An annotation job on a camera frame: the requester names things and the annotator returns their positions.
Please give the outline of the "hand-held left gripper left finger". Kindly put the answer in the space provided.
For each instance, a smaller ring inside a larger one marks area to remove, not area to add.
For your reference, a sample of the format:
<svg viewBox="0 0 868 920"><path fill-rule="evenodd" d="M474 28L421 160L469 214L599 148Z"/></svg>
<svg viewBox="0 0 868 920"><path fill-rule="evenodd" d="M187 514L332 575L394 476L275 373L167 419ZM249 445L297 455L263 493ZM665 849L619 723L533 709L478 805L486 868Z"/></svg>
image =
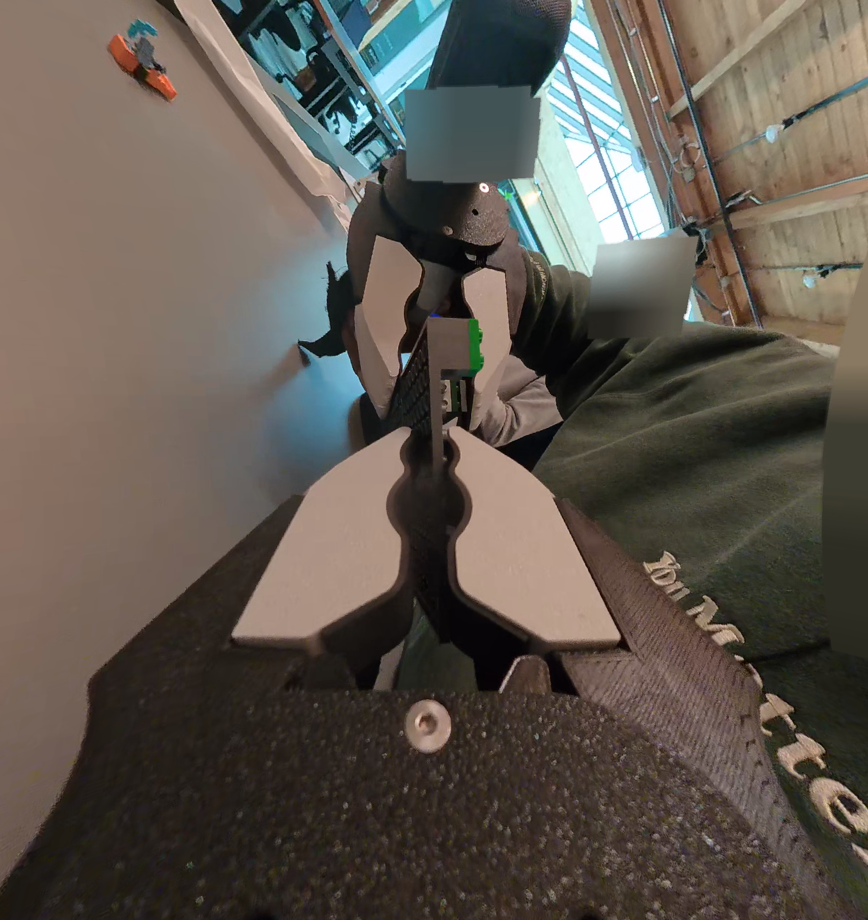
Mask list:
<svg viewBox="0 0 868 920"><path fill-rule="evenodd" d="M231 632L246 650L341 659L357 684L392 684L414 619L417 552L400 519L412 432L359 450L305 493Z"/></svg>

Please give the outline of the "person's right forearm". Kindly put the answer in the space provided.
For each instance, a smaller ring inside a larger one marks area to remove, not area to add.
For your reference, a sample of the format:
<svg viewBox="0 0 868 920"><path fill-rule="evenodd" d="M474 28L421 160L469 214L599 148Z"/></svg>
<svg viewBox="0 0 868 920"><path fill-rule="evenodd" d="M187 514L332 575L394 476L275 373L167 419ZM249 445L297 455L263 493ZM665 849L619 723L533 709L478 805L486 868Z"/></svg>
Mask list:
<svg viewBox="0 0 868 920"><path fill-rule="evenodd" d="M521 361L543 377L566 420L601 375L602 353L588 332L588 276L552 267L524 249L527 287L513 348Z"/></svg>

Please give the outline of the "orange toy brick figure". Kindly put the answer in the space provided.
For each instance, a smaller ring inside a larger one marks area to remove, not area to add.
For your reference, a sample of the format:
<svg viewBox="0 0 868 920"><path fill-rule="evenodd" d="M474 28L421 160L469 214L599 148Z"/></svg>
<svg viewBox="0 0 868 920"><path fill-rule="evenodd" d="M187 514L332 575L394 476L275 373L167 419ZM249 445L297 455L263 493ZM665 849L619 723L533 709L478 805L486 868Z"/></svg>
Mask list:
<svg viewBox="0 0 868 920"><path fill-rule="evenodd" d="M158 30L151 23L137 19L126 34L116 34L110 40L108 51L122 71L171 102L177 91L156 57L153 40L157 37Z"/></svg>

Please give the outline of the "large window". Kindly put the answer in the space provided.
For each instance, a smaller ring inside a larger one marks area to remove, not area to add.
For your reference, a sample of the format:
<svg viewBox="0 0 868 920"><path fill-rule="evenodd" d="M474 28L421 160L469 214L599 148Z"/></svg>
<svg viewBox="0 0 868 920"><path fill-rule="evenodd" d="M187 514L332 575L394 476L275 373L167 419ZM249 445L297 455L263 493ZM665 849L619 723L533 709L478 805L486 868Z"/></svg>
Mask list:
<svg viewBox="0 0 868 920"><path fill-rule="evenodd" d="M572 3L564 59L545 86L555 121L605 243L662 236L659 202L589 2Z"/></svg>

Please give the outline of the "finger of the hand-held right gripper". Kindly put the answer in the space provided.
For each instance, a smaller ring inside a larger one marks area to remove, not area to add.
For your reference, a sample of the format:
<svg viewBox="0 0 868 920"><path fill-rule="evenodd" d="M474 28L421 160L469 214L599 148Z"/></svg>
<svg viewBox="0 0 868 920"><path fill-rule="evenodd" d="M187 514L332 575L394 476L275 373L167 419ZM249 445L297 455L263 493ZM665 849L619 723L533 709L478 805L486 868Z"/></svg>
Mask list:
<svg viewBox="0 0 868 920"><path fill-rule="evenodd" d="M355 311L360 379L380 418L428 316L449 298L451 270L416 259L401 243L375 240L364 293Z"/></svg>
<svg viewBox="0 0 868 920"><path fill-rule="evenodd" d="M497 397L511 350L508 290L505 273L480 268L462 279L465 305L483 333L480 351L484 366L474 377L470 430L477 429Z"/></svg>

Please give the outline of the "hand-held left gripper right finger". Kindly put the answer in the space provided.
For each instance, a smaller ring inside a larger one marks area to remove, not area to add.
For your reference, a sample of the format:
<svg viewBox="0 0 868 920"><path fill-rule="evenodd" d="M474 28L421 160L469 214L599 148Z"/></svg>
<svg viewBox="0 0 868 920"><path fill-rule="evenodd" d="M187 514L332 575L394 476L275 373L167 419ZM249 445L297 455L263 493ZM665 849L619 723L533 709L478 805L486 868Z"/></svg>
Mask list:
<svg viewBox="0 0 868 920"><path fill-rule="evenodd" d="M453 604L441 631L503 681L521 656L612 650L617 627L553 493L472 434L447 432L446 483L462 513L446 548Z"/></svg>

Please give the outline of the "white printed paper bag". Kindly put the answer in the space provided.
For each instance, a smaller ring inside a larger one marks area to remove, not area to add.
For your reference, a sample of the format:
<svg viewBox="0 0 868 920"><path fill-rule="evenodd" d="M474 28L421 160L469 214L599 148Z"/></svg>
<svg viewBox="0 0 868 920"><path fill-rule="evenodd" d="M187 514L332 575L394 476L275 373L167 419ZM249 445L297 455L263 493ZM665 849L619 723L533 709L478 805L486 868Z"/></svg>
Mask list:
<svg viewBox="0 0 868 920"><path fill-rule="evenodd" d="M339 224L348 230L351 213L347 207L347 184L300 138L278 103L264 89L247 54L213 2L176 1L175 6L210 63L267 140L306 190L329 201Z"/></svg>

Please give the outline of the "grey brick baseplate model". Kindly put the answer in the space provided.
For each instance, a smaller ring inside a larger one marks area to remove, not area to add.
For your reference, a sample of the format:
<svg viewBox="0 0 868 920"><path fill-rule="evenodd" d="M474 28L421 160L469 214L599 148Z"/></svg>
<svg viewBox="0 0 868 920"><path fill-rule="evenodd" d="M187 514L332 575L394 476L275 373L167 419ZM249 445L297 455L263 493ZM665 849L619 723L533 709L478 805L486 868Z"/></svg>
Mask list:
<svg viewBox="0 0 868 920"><path fill-rule="evenodd" d="M399 375L386 421L407 433L405 481L394 491L395 522L407 539L413 594L443 641L460 635L472 606L459 586L456 544L471 501L454 477L454 429L469 433L474 381L482 370L474 319L430 317Z"/></svg>

